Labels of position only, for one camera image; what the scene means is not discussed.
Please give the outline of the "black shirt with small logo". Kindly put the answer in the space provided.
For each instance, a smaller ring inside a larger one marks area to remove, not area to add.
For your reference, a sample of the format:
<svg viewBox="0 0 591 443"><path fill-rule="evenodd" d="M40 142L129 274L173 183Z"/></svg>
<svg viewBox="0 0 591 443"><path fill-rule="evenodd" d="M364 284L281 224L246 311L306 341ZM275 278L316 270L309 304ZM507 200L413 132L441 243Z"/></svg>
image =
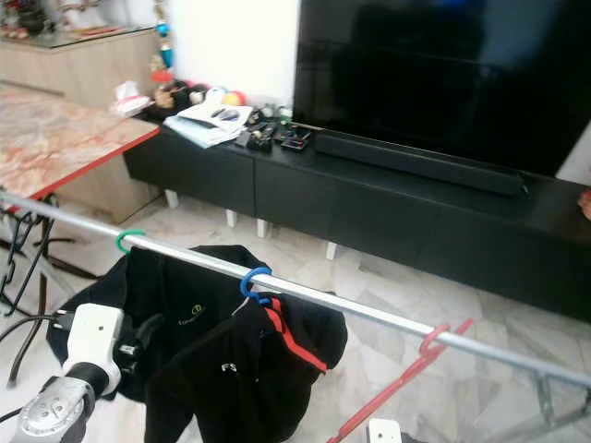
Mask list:
<svg viewBox="0 0 591 443"><path fill-rule="evenodd" d="M123 370L117 388L119 395L141 402L153 375L228 317L242 300L239 280L135 247L100 279L66 300L59 312L72 312L87 303L113 306L124 312L123 324L135 326L153 314L164 315L164 324L153 333L135 370Z"/></svg>

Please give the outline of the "green plastic hanger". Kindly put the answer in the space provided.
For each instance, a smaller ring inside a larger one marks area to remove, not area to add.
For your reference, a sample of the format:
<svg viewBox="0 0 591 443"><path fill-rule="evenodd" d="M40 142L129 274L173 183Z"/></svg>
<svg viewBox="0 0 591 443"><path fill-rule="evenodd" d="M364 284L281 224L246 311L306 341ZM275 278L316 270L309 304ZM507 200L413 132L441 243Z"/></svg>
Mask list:
<svg viewBox="0 0 591 443"><path fill-rule="evenodd" d="M132 236L145 236L147 233L142 231L142 229L137 228L130 228L126 229L125 231L119 232L115 236L115 248L119 250L119 252L127 255L131 252L132 249L136 247L135 242L131 242L131 244L127 243L127 238Z"/></svg>

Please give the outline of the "blue plastic hanger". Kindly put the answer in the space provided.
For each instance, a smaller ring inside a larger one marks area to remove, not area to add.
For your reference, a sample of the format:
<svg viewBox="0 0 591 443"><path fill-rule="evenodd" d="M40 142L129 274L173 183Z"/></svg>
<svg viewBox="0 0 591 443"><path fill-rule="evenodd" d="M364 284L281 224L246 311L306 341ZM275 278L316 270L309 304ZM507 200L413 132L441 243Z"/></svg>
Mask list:
<svg viewBox="0 0 591 443"><path fill-rule="evenodd" d="M271 275L271 269L269 267L258 267L257 269L251 269L248 271L239 283L239 292L250 300L255 301L261 306L270 306L271 298L266 295L262 295L259 292L252 290L252 279L258 277L258 275Z"/></svg>

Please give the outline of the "black plastic hanger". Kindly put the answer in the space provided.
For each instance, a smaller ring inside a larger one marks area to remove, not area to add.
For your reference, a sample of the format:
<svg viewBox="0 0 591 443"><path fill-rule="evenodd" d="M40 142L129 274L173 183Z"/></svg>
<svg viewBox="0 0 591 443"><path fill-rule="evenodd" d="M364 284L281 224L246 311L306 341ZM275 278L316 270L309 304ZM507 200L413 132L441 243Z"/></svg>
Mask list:
<svg viewBox="0 0 591 443"><path fill-rule="evenodd" d="M54 220L46 218L43 215L34 214L34 212L21 212L14 206L3 206L1 207L1 222L5 224L9 219L12 219L11 223L11 239L8 240L7 244L3 242L8 249L6 257L6 269L1 279L1 295L5 294L5 289L8 284L16 278L16 256L24 253L24 245L27 242L27 237L32 233L32 229L37 225L42 226L42 243L35 247L33 257L30 259L29 271L25 277L20 290L18 293L22 293L26 290L27 282L33 277L34 274L41 274L44 279L52 281L55 278L54 270L47 265L48 262L48 233L54 228Z"/></svg>

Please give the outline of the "red plastic hanger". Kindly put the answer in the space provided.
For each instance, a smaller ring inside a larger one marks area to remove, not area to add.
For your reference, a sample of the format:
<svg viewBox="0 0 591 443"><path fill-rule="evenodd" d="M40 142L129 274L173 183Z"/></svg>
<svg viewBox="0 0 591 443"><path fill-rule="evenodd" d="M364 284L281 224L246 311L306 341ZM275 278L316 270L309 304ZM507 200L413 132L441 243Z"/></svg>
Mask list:
<svg viewBox="0 0 591 443"><path fill-rule="evenodd" d="M435 362L438 362L440 355L443 354L449 347L448 343L442 342L444 334L459 334L463 337L471 328L473 328L476 321L471 317L461 321L457 328L452 328L449 322L443 322L435 328L428 330L425 336L419 336L417 339L416 359L410 365L406 365L401 375L393 378L387 385L384 385L376 395L373 395L370 400L364 402L362 406L355 409L345 421L339 425L338 429L324 440L324 443L347 443L346 440L354 434L368 419L373 417L381 406L388 404L389 400L410 384L411 381L421 376Z"/></svg>

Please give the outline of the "black shirt with red trim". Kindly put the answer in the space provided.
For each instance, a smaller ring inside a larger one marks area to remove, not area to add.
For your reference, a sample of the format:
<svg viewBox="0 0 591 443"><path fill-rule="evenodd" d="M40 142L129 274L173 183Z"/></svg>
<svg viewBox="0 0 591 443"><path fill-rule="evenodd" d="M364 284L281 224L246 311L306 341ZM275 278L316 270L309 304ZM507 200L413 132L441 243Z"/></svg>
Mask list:
<svg viewBox="0 0 591 443"><path fill-rule="evenodd" d="M195 422L203 443L283 443L347 341L336 309L279 293L246 301L149 379L143 442L178 443Z"/></svg>

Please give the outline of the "pink marble folding table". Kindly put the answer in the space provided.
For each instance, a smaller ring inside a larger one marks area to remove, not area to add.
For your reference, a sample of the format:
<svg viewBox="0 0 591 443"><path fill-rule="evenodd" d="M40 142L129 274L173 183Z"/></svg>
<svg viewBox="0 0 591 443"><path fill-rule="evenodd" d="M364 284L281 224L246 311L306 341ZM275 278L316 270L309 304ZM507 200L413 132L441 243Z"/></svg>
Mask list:
<svg viewBox="0 0 591 443"><path fill-rule="evenodd" d="M4 83L0 189L34 201L56 195L122 223L160 195L132 180L124 152L159 132L157 124Z"/></svg>

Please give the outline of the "pink tissue pack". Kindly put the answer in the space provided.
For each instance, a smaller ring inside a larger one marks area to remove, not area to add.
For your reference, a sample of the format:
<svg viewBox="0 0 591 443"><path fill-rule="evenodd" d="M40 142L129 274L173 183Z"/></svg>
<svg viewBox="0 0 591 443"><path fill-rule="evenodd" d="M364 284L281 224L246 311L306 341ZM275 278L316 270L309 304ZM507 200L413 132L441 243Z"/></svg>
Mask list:
<svg viewBox="0 0 591 443"><path fill-rule="evenodd" d="M115 101L110 106L110 113L131 117L152 104L151 97L139 92L136 81L128 80L115 88Z"/></svg>

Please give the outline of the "jar with red lid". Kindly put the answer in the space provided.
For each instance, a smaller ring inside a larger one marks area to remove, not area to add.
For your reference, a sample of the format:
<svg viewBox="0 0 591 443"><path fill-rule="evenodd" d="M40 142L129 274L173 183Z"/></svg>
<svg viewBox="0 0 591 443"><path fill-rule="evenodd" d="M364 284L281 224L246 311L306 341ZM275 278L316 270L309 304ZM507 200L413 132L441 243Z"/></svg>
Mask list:
<svg viewBox="0 0 591 443"><path fill-rule="evenodd" d="M153 92L153 104L161 109L173 109L175 106L173 73L169 70L156 70L151 73L151 79L157 83Z"/></svg>

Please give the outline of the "black round ornament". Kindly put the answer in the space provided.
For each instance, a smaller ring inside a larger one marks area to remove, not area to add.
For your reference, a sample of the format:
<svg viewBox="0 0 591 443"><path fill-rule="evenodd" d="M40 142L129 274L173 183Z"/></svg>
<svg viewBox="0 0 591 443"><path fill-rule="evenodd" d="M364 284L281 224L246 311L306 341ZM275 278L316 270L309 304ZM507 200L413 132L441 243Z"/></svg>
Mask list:
<svg viewBox="0 0 591 443"><path fill-rule="evenodd" d="M177 85L178 92L183 94L183 102L188 102L188 105L202 104L207 91L210 89L207 84L193 83L193 81L182 81Z"/></svg>

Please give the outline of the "black TV console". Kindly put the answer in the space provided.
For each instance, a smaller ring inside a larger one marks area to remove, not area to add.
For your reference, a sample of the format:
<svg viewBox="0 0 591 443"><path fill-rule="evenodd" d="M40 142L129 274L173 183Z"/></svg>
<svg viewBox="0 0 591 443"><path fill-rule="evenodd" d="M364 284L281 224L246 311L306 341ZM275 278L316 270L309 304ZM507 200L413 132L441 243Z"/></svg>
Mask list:
<svg viewBox="0 0 591 443"><path fill-rule="evenodd" d="M578 183L528 174L498 196L312 150L203 148L170 127L126 152L135 180L591 322Z"/></svg>

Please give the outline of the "light wooden sideboard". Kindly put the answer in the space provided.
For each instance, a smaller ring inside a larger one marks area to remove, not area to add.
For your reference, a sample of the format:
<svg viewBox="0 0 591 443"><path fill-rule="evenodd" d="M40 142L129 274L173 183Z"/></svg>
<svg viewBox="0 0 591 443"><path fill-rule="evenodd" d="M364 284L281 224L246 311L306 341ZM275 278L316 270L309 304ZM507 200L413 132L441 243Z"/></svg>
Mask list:
<svg viewBox="0 0 591 443"><path fill-rule="evenodd" d="M135 81L139 93L151 94L151 60L157 47L159 38L149 29L124 30L88 41L3 39L0 79L107 110L115 102L115 90L127 81Z"/></svg>

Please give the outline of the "blue gold trophy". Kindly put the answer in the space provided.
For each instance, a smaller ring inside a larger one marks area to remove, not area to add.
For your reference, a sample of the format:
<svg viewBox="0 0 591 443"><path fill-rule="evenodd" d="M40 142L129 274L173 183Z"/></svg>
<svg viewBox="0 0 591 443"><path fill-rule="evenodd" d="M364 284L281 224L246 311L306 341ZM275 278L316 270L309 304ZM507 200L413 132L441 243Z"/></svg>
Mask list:
<svg viewBox="0 0 591 443"><path fill-rule="evenodd" d="M151 73L159 81L172 77L174 71L174 48L172 47L172 24L166 13L166 0L153 0L153 13L156 17L156 35L159 47L151 62Z"/></svg>

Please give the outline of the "white robed figurine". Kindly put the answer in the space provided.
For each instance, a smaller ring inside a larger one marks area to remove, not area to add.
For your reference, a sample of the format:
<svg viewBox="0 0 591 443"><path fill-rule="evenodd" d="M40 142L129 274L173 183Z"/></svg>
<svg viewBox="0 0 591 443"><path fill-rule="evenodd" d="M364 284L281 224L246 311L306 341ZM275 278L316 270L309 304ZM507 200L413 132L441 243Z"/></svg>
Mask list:
<svg viewBox="0 0 591 443"><path fill-rule="evenodd" d="M103 0L56 0L59 21L69 30L87 30L106 27L101 13Z"/></svg>

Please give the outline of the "black soundbar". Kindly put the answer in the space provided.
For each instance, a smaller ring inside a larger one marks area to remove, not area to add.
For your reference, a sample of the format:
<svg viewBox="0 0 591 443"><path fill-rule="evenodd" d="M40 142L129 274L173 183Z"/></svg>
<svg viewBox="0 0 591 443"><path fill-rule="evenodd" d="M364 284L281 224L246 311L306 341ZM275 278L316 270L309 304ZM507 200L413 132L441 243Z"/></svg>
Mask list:
<svg viewBox="0 0 591 443"><path fill-rule="evenodd" d="M529 193L523 175L507 166L478 162L462 157L422 150L346 132L321 129L312 137L311 147L326 153L395 172L467 186L486 193L521 196Z"/></svg>

